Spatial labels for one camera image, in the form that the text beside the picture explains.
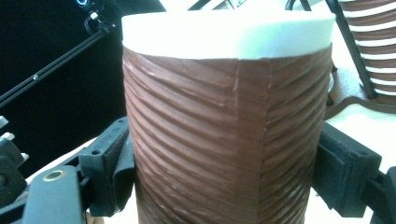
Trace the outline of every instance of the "brown slatted structure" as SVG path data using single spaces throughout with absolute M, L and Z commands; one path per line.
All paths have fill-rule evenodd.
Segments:
M 304 223 L 331 68 L 125 48 L 139 223 Z
M 356 0 L 340 1 L 340 6 L 346 14 L 349 26 L 355 27 L 352 34 L 357 40 L 357 46 L 362 55 L 384 55 L 388 58 L 377 59 L 363 56 L 368 75 L 374 82 L 375 89 L 380 93 L 396 94 L 396 6 L 394 0 Z M 378 12 L 370 12 L 376 8 L 384 8 Z M 366 15 L 351 16 L 350 12 L 369 10 Z M 378 25 L 389 24 L 387 27 L 375 28 Z M 370 31 L 356 31 L 356 28 L 367 27 Z M 373 45 L 367 41 L 390 40 L 388 43 L 377 42 Z

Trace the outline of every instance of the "bolt hole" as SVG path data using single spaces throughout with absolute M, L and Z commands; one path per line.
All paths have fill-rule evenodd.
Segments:
M 94 150 L 94 151 L 92 152 L 92 155 L 93 155 L 93 156 L 96 156 L 96 155 L 99 155 L 101 152 L 102 152 L 101 150 Z
M 63 170 L 52 171 L 51 173 L 45 175 L 43 179 L 44 179 L 44 181 L 54 181 L 54 180 L 62 178 L 65 173 L 66 172 Z

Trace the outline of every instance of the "white top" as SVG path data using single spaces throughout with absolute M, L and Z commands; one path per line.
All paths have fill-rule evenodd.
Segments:
M 330 45 L 334 19 L 331 13 L 283 10 L 137 14 L 122 18 L 123 45 L 188 59 L 298 56 Z

